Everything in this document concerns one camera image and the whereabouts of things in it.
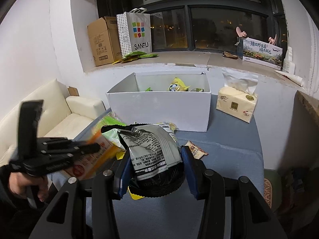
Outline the person's left hand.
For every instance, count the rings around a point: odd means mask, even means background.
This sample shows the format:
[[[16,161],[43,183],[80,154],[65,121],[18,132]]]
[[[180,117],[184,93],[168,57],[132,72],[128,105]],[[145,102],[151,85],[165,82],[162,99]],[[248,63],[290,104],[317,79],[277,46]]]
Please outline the person's left hand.
[[[27,188],[38,187],[37,197],[43,202],[48,197],[48,179],[46,177],[32,177],[24,173],[11,173],[9,176],[8,189],[14,196],[26,199]]]

